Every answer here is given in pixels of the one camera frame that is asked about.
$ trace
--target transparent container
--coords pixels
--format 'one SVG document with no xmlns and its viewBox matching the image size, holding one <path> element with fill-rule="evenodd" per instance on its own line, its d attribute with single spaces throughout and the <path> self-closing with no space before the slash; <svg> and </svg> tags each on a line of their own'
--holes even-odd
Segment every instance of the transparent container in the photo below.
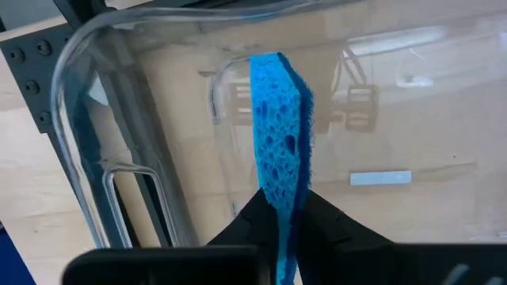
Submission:
<svg viewBox="0 0 507 285">
<path fill-rule="evenodd" d="M 61 54 L 51 113 L 97 245 L 201 245 L 234 218 L 258 188 L 249 56 L 277 51 L 314 93 L 315 192 L 394 241 L 506 241 L 506 12 L 287 1 L 96 17 Z M 387 170 L 413 179 L 350 184 Z"/>
</svg>

